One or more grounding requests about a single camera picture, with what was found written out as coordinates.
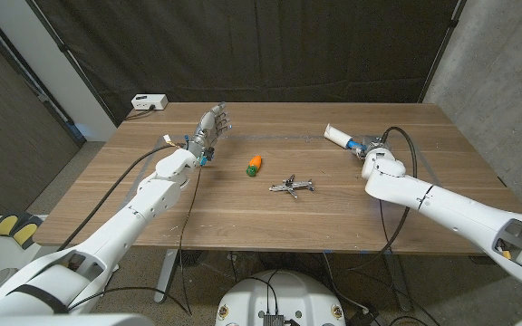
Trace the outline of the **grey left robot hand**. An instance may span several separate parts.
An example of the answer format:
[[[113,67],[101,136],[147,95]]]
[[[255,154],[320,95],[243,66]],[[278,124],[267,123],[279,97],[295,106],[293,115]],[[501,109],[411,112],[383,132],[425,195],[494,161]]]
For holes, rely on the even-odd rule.
[[[200,157],[206,150],[211,150],[218,138],[232,128],[225,111],[226,106],[225,102],[221,102],[201,117],[194,135],[188,142],[188,151],[195,157]]]

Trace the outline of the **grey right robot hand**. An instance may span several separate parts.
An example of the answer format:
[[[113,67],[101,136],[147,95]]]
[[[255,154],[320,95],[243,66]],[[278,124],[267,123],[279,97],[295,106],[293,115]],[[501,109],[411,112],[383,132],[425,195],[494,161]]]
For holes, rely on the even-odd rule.
[[[361,141],[356,141],[355,145],[351,145],[351,150],[359,159],[365,159],[368,153],[374,149],[392,150],[388,143],[383,143],[381,137],[365,135]]]

